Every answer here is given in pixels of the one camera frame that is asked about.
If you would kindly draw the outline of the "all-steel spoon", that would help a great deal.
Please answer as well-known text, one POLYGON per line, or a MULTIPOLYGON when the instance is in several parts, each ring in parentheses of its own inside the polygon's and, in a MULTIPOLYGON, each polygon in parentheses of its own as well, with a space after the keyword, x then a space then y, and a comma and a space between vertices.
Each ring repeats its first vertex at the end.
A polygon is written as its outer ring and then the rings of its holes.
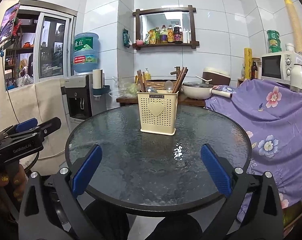
POLYGON ((146 92, 148 92, 148 93, 157 93, 158 91, 153 87, 147 87, 146 92))

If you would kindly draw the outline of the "brown wooden chopstick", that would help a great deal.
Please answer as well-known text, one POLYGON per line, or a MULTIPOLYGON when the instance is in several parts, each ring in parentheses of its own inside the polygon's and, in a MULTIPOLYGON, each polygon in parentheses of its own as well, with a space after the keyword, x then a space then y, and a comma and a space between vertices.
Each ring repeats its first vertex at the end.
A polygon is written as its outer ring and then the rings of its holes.
POLYGON ((141 91, 144 92, 142 90, 143 86, 142 86, 142 82, 141 82, 141 77, 140 77, 140 74, 139 74, 139 70, 137 71, 137 75, 138 75, 138 81, 139 81, 139 84, 140 84, 140 87, 141 87, 141 91))

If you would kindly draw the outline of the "water dispenser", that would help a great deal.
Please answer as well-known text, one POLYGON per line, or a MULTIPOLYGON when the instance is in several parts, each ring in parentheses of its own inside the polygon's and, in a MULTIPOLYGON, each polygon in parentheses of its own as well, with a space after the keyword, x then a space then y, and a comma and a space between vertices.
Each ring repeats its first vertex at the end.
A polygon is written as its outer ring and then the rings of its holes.
POLYGON ((62 84, 61 92, 70 132, 83 121, 107 110, 106 97, 110 86, 95 89, 91 73, 68 77, 62 84))

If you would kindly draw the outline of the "round glass table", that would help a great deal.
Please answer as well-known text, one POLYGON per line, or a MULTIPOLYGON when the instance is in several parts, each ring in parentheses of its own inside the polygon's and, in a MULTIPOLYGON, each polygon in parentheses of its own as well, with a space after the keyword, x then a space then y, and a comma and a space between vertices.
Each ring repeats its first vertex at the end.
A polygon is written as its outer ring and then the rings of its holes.
POLYGON ((244 170, 252 145, 239 124, 208 109, 178 106, 175 126, 171 136, 141 132, 137 105, 100 113, 68 137, 67 165, 97 144, 102 161, 86 188, 90 196, 139 216, 201 210, 222 198, 201 161, 203 144, 244 170))

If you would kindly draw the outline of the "purple floral cloth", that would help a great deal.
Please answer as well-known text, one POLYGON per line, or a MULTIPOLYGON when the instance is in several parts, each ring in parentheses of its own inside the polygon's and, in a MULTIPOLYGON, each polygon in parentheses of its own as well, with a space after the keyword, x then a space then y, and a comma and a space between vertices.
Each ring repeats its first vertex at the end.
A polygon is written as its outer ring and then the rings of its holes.
POLYGON ((302 93, 258 79, 217 89, 230 92, 232 98, 214 95, 205 101, 206 108, 246 131, 252 144, 247 172, 271 171, 288 226, 302 213, 302 93))

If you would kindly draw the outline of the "paper cup dispenser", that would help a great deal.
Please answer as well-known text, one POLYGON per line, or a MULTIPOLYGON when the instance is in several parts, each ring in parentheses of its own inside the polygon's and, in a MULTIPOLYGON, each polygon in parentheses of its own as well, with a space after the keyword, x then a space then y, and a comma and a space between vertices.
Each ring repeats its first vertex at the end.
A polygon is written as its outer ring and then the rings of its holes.
POLYGON ((92 94, 94 97, 99 97, 108 94, 110 86, 105 85, 103 81, 103 70, 94 69, 92 71, 92 94))

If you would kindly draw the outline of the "white pan with lid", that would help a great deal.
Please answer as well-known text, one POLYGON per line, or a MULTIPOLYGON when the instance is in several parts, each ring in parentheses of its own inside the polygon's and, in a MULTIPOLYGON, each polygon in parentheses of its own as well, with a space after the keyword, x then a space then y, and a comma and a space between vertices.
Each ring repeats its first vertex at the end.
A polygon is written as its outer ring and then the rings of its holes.
POLYGON ((213 95, 228 99, 231 99, 233 96, 230 92, 216 90, 213 88, 213 85, 207 83, 185 82, 182 84, 181 90, 185 96, 196 100, 206 100, 213 95))

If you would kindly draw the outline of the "phone on holder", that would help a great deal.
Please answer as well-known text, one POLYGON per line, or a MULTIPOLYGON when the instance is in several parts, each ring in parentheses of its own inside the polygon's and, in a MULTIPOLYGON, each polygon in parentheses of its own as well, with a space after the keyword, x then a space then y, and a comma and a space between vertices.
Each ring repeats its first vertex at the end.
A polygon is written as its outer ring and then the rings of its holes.
POLYGON ((0 26, 0 45, 12 37, 19 8, 20 3, 16 3, 5 11, 0 26))

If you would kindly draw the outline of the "blue water jug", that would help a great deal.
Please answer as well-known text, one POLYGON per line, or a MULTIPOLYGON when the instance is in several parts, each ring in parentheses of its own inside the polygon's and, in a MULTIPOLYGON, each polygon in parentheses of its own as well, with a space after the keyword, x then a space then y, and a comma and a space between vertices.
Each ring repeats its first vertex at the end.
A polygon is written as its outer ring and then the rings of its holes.
POLYGON ((99 69, 99 36, 95 33, 80 33, 74 37, 73 71, 89 73, 99 69))

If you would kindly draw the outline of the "brown white rice cooker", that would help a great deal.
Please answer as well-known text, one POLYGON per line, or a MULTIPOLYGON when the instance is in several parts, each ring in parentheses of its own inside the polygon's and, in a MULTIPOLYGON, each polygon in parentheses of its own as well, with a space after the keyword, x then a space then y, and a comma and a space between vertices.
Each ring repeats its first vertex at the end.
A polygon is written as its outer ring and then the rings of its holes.
POLYGON ((230 85, 230 74, 223 70, 206 67, 203 70, 203 79, 211 80, 209 83, 212 85, 230 85))

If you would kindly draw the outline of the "brass faucet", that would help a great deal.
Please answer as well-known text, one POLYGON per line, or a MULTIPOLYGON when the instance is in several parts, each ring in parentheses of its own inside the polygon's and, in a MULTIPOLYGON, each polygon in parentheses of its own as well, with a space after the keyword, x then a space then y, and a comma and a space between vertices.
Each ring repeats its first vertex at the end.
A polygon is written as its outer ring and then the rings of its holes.
POLYGON ((177 67, 175 67, 175 71, 171 72, 170 74, 175 75, 175 79, 177 80, 180 75, 180 72, 181 72, 180 67, 177 66, 177 67))

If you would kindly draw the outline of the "yellow soap bottle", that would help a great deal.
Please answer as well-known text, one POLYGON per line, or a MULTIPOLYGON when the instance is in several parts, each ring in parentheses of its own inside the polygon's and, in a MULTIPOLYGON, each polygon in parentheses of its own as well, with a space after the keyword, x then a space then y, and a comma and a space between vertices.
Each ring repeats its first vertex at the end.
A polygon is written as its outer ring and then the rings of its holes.
POLYGON ((144 74, 145 74, 146 80, 151 80, 151 74, 150 74, 150 72, 148 71, 147 68, 146 68, 146 71, 144 72, 144 74))

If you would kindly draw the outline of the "green stacked bowls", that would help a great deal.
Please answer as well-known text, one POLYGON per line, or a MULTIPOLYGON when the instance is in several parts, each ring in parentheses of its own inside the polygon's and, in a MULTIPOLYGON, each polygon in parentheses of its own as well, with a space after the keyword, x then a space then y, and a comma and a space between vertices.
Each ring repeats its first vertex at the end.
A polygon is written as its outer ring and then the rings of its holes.
POLYGON ((268 51, 269 53, 281 52, 280 34, 276 30, 268 30, 268 51))

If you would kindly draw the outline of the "dark soy sauce bottle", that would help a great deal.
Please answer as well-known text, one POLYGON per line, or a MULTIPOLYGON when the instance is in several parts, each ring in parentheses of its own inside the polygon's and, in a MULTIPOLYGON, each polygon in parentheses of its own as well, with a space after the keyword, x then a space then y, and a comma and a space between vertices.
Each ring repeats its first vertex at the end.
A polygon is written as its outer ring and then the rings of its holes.
POLYGON ((182 27, 176 23, 173 28, 173 35, 174 35, 174 43, 182 43, 183 42, 183 32, 182 27))

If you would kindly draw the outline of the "beige tall roll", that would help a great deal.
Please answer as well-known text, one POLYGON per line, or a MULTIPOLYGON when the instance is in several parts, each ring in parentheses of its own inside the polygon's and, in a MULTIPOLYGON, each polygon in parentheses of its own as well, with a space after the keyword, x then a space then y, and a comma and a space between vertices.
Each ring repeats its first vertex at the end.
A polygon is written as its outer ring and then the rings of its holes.
POLYGON ((291 27, 293 30, 294 45, 296 52, 302 52, 302 28, 297 11, 294 7, 292 0, 284 0, 286 5, 288 17, 290 19, 291 27))

